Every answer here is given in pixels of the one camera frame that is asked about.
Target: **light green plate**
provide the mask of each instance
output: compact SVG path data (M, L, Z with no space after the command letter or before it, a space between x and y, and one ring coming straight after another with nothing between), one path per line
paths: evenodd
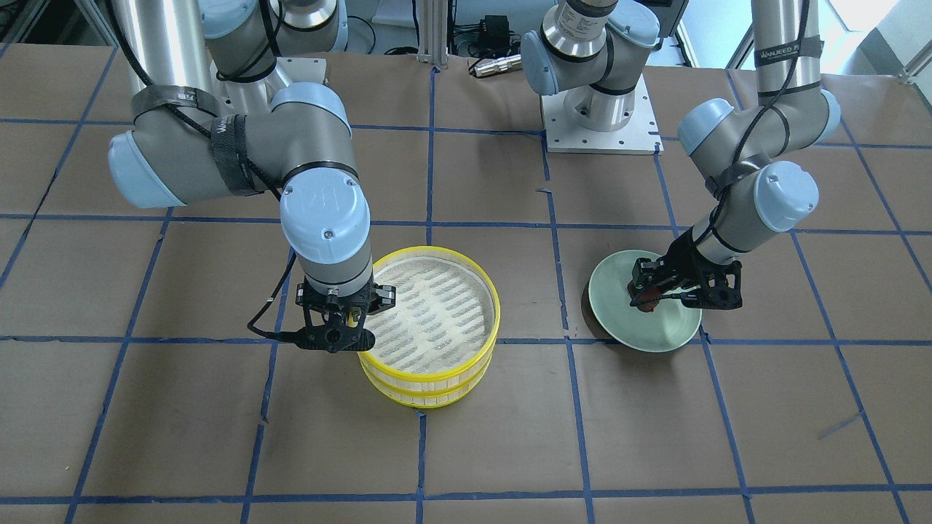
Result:
M631 298L626 287L631 282L631 269L642 256L651 260L660 257L632 249L599 262L589 277L589 304L602 327L624 345L643 352L673 351L696 334L702 310L687 308L673 299L661 300L651 313L628 306Z

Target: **black power adapter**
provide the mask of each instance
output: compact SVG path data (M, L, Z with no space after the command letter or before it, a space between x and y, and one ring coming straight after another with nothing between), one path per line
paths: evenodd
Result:
M504 15L486 15L479 21L479 38L476 46L485 49L489 58L508 56L512 45L508 29L508 17Z

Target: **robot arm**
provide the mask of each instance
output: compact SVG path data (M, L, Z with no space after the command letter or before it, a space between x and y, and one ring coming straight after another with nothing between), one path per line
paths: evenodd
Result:
M569 90L564 107L577 124L617 131L634 112L659 33L657 17L634 0L561 0L521 39L521 61L541 96Z
M722 99L693 109L678 136L706 188L720 202L656 261L632 271L631 306L651 311L660 298L691 308L742 305L737 259L788 231L818 204L812 176L772 159L831 134L841 109L819 89L817 2L754 0L760 105L735 111ZM665 295L674 289L678 294Z
M278 90L293 80L279 56L342 50L347 43L344 0L199 0L207 48L232 106L268 112Z
M281 187L281 227L306 275L299 288L306 326L263 334L305 349L371 349L365 316L393 306L394 290L372 281L369 207L339 97L295 82L275 94L270 112L220 117L197 6L121 0L120 7L124 21L146 21L115 23L117 38L119 27L130 28L135 45L123 38L121 46L146 85L133 97L135 130L111 142L120 192L152 208L266 188L279 196ZM312 325L311 310L325 324Z

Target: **yellow bamboo steamer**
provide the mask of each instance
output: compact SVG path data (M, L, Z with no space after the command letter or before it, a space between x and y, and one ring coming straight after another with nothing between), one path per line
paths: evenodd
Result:
M368 317L376 346L359 353L376 388L399 404L441 407L486 373L499 333L499 295L470 258L435 246L409 247L374 265L396 288L396 305Z

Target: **light blue joint cap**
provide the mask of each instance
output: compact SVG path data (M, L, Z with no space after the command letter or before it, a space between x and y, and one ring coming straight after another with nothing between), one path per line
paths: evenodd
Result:
M642 48L656 46L657 37L660 35L657 15L634 0L618 0L618 5L609 15L607 25L625 40Z
M317 264L356 255L369 238L369 203L351 176L313 168L285 184L281 229L296 253Z
M339 95L334 90L316 82L295 82L275 93L275 96L272 97L272 111L275 111L275 108L283 103L291 102L307 103L333 113L335 117L343 120L349 130L349 136L352 136L350 121L347 119L347 110L343 107L343 101L340 100Z
M152 166L133 140L132 131L113 137L107 160L116 187L130 204L143 209L185 205L152 171Z
M214 40L233 33L257 5L258 0L198 0L204 38Z
M732 111L734 107L721 98L713 98L696 105L677 128L679 143L683 145L686 154L691 155Z
M754 206L768 228L789 231L818 205L818 186L808 172L780 160L763 168L754 183Z
M835 95L826 90L822 90L822 96L824 96L825 101L829 103L829 119L825 123L825 129L822 130L822 134L818 135L818 138L815 139L816 142L822 142L823 138L828 138L828 136L834 133L835 129L838 128L839 122L842 121L842 107L838 104L838 100L835 99Z
M347 21L347 4L346 0L339 0L336 2L336 8L340 10L340 26L336 28L336 41L334 46L330 48L331 51L342 51L347 47L347 42L350 40L350 26Z
M556 84L554 63L537 31L525 33L521 37L521 63L525 70L525 78L534 92L541 96L560 92Z

